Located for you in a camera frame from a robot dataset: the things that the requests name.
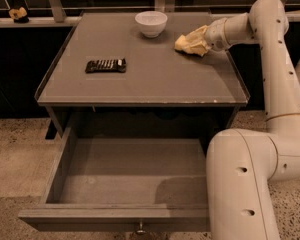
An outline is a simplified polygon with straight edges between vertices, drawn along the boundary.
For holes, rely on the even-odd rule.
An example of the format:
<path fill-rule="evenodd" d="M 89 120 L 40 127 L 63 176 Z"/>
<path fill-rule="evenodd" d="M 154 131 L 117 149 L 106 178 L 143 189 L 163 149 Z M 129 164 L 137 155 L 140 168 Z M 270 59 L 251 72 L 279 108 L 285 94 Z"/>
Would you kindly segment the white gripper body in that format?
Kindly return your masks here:
<path fill-rule="evenodd" d="M 211 23 L 204 35 L 208 46 L 214 51 L 227 50 L 231 47 L 226 38 L 225 26 L 226 18 L 222 18 Z"/>

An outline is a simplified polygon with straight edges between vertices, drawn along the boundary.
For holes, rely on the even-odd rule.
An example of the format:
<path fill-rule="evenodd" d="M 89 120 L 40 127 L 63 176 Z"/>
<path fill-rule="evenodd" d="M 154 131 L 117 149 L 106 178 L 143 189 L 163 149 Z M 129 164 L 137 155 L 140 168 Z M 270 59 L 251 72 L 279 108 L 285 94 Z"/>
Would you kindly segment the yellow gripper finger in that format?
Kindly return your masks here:
<path fill-rule="evenodd" d="M 195 40 L 203 39 L 207 29 L 208 29 L 207 25 L 203 25 L 203 26 L 197 28 L 196 30 L 194 30 L 186 35 L 186 40 L 188 42 L 193 42 Z"/>
<path fill-rule="evenodd" d="M 182 47 L 182 51 L 186 54 L 198 55 L 203 57 L 211 47 L 204 41 L 194 41 Z"/>

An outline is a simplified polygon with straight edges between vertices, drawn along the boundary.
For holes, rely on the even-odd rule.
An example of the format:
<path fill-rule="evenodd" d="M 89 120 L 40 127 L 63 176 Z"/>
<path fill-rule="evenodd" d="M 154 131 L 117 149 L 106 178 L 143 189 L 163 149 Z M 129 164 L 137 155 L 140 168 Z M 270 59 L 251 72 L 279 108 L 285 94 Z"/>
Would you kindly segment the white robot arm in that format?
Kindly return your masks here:
<path fill-rule="evenodd" d="M 175 42 L 177 51 L 199 56 L 235 44 L 260 46 L 267 130 L 224 130 L 208 147 L 213 240 L 280 240 L 268 183 L 300 177 L 300 82 L 284 40 L 288 27 L 280 0 L 257 0 L 249 12 Z"/>

